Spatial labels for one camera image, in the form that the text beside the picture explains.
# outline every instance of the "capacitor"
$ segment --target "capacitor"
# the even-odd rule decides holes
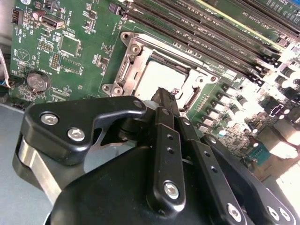
[[[259,145],[258,141],[253,136],[249,137],[249,141],[254,148],[256,148]]]
[[[51,87],[50,78],[40,71],[29,73],[26,81],[29,89],[35,93],[43,93]]]
[[[39,18],[43,15],[46,15],[47,12],[45,10],[39,10],[32,13],[32,18],[35,20],[39,20]]]
[[[225,118],[224,121],[229,128],[232,128],[235,125],[235,122],[230,117]]]
[[[253,134],[256,134],[256,133],[258,132],[258,129],[256,128],[256,126],[255,126],[254,123],[249,122],[247,125],[248,125],[248,127],[250,128],[250,130],[251,130],[251,132],[252,132]]]
[[[242,117],[243,116],[243,112],[241,110],[239,110],[239,108],[233,108],[233,109],[231,109],[231,111],[233,112],[233,114],[236,117]]]
[[[217,133],[220,135],[220,136],[224,136],[227,134],[226,130],[224,129],[224,127],[217,127]]]
[[[241,106],[243,108],[249,108],[250,107],[250,103],[245,98],[240,99],[239,103],[241,104]]]
[[[299,104],[300,102],[300,93],[291,87],[285,89],[283,95],[294,103]]]
[[[291,80],[296,80],[300,78],[300,74],[290,68],[284,70],[284,75],[286,75]]]
[[[288,88],[291,86],[291,82],[287,79],[285,79],[284,77],[282,76],[279,76],[277,79],[276,79],[276,82],[282,87],[282,88]]]

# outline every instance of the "black metal bracket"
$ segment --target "black metal bracket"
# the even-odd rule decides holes
[[[37,104],[25,112],[21,134],[31,147],[62,164],[75,165],[84,160],[92,146],[95,129],[108,128],[122,118],[142,117],[146,110],[132,96]],[[45,124],[42,116],[48,114],[54,115],[48,118],[52,123],[58,122]],[[68,136],[70,129],[79,136],[78,141]]]
[[[103,202],[102,196],[97,194],[98,188],[106,187],[107,183],[101,183],[99,177],[106,180],[105,175],[110,174],[106,168],[116,168],[114,162],[121,162],[123,168],[126,165],[122,157],[118,157],[118,160],[109,162],[110,166],[104,165],[84,175],[83,161],[95,142],[94,131],[100,129],[99,140],[105,140],[105,143],[137,141],[137,147],[131,150],[133,153],[124,158],[129,157],[132,163],[135,160],[131,156],[143,161],[147,159],[148,174],[144,174],[147,191],[143,193],[148,206],[156,214],[157,224],[160,224],[160,219],[174,221],[181,213],[192,215],[186,210],[197,207],[187,200],[191,193],[187,194],[186,189],[201,196],[199,201],[206,205],[210,220],[215,225],[295,224],[289,210],[216,138],[206,135],[199,140],[191,122],[180,117],[174,96],[160,88],[152,101],[157,104],[155,109],[147,109],[137,98],[127,96],[40,104],[27,110],[14,164],[18,162],[21,165],[15,168],[22,176],[32,177],[34,174],[37,180],[31,183],[37,187],[40,185],[51,197],[55,203],[51,216],[53,221],[61,218],[61,210],[65,206],[68,210],[75,210],[63,216],[67,221],[72,221],[70,215],[80,218],[84,213],[80,210],[82,207],[87,215],[98,215],[93,211],[99,209],[97,202],[81,200],[80,206],[74,206],[78,202],[78,192],[83,191],[87,195],[90,192],[89,199],[93,199],[91,195],[97,195],[96,198]],[[70,130],[74,131],[73,136],[70,136]],[[143,154],[149,152],[149,155],[142,155],[139,150]],[[185,183],[187,175],[182,158],[188,157],[193,164],[193,179],[198,180],[197,187],[193,188],[188,187],[194,183],[190,178],[189,183]],[[145,180],[134,176],[134,173],[129,176],[132,182]],[[113,204],[111,207],[119,207],[118,203]]]
[[[294,225],[293,214],[230,151],[212,135],[201,141],[211,147],[240,205],[255,224]]]

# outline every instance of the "white capacitor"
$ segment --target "white capacitor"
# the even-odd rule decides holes
[[[236,117],[241,118],[243,116],[243,112],[239,108],[233,108],[231,111]]]
[[[21,0],[21,3],[27,6],[31,3],[31,0]]]
[[[226,130],[224,129],[224,127],[218,127],[217,128],[217,132],[220,136],[224,136],[227,134]]]
[[[282,88],[288,88],[291,86],[291,82],[287,79],[285,79],[284,77],[280,77],[278,80],[277,80],[277,83],[282,87]]]
[[[292,69],[288,69],[286,72],[285,72],[285,75],[287,77],[289,77],[291,80],[296,80],[296,79],[300,79],[300,73],[299,72],[296,72]]]
[[[241,106],[243,108],[249,108],[250,107],[250,103],[245,98],[242,98],[241,100],[239,100],[239,103],[241,104]]]
[[[225,118],[224,121],[229,128],[232,128],[235,125],[235,122],[230,117]]]

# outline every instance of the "motherboard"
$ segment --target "motherboard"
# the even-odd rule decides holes
[[[16,0],[12,23],[15,107],[162,87],[237,157],[298,155],[297,1]]]

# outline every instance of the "microchip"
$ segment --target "microchip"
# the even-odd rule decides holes
[[[37,9],[42,9],[42,3],[36,1],[36,2],[34,2],[34,7]]]
[[[278,39],[277,42],[278,42],[278,44],[280,44],[283,47],[287,47],[288,43],[289,43],[288,41],[286,41],[286,40],[284,40],[282,38]]]
[[[205,124],[207,126],[212,126],[214,124],[214,121],[212,120],[212,118],[210,118],[208,116],[203,116],[202,121],[203,121],[203,124]]]
[[[101,64],[107,66],[108,59],[107,59],[107,58],[101,58],[101,59],[100,59],[100,62],[101,62]]]
[[[232,144],[235,145],[235,146],[238,146],[238,145],[240,145],[240,143],[241,143],[241,141],[235,140]]]
[[[69,54],[76,58],[80,48],[80,41],[72,37],[62,36],[60,42],[60,49],[62,52]]]
[[[203,132],[203,133],[207,133],[209,132],[210,128],[202,123],[198,124],[198,130]]]
[[[224,90],[224,92],[227,94],[227,95],[231,95],[231,96],[236,96],[239,91],[232,88],[232,87],[229,87],[228,85],[223,85],[222,86],[222,89]]]
[[[86,22],[85,22],[85,26],[86,26],[86,27],[90,27],[90,21],[86,21]]]
[[[97,17],[97,13],[95,11],[90,11],[90,18],[95,19]]]
[[[225,109],[225,106],[222,103],[219,103],[217,101],[212,101],[211,105],[213,108],[219,112],[223,111]]]
[[[222,94],[222,93],[218,93],[217,94],[217,98],[219,99],[219,101],[223,104],[229,104],[231,103],[231,98],[225,94]]]
[[[33,23],[33,28],[38,28],[38,23],[37,22]]]
[[[213,120],[217,120],[219,118],[219,113],[213,109],[207,109],[207,115]]]

